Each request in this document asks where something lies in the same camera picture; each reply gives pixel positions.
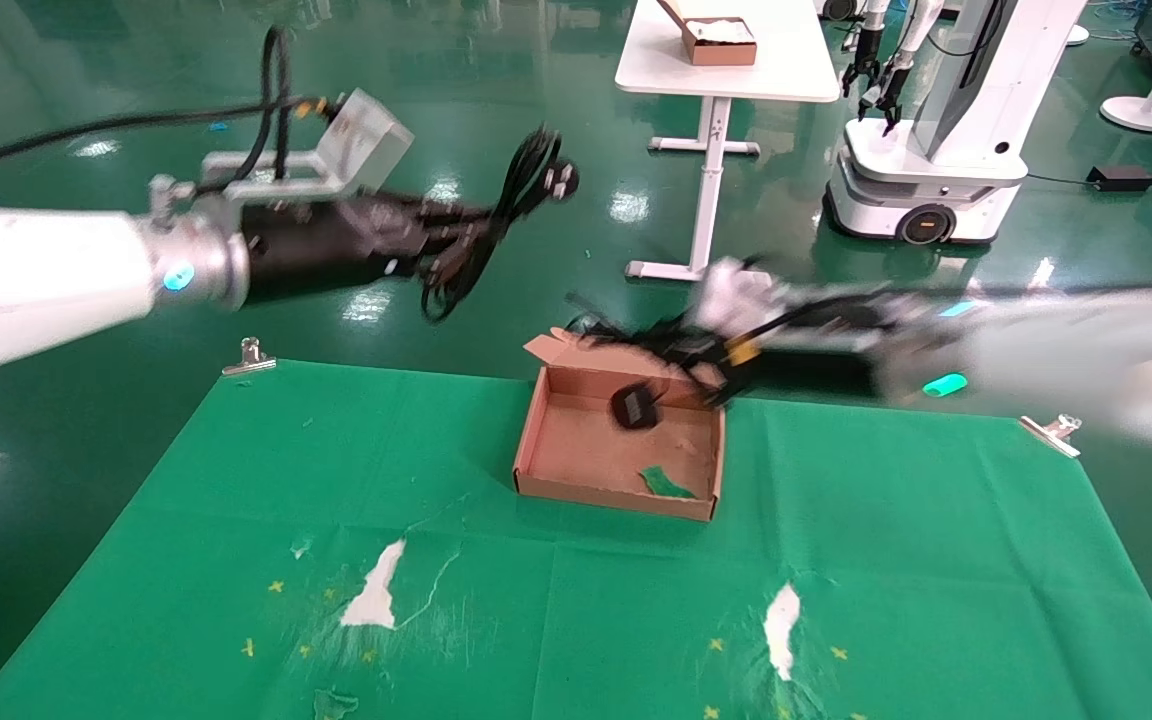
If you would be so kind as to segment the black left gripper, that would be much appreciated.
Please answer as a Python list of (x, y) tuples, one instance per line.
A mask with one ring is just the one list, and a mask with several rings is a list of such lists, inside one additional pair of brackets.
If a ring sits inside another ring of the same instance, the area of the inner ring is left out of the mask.
[[(494, 209), (420, 202), (420, 223), (393, 197), (248, 205), (238, 218), (248, 249), (247, 304), (344, 290), (385, 276), (417, 276), (425, 293), (470, 293), (479, 281)], [(452, 240), (425, 249), (431, 240)]]

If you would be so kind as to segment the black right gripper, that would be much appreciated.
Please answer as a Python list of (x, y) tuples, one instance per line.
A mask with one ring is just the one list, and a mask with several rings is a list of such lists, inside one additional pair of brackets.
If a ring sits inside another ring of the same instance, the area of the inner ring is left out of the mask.
[(786, 389), (876, 397), (874, 351), (896, 329), (896, 320), (861, 300), (817, 300), (806, 304), (746, 300), (736, 309), (736, 333), (756, 334), (755, 359), (732, 366), (726, 338), (685, 323), (654, 323), (630, 331), (626, 342), (681, 367), (696, 397), (726, 407), (748, 388)]

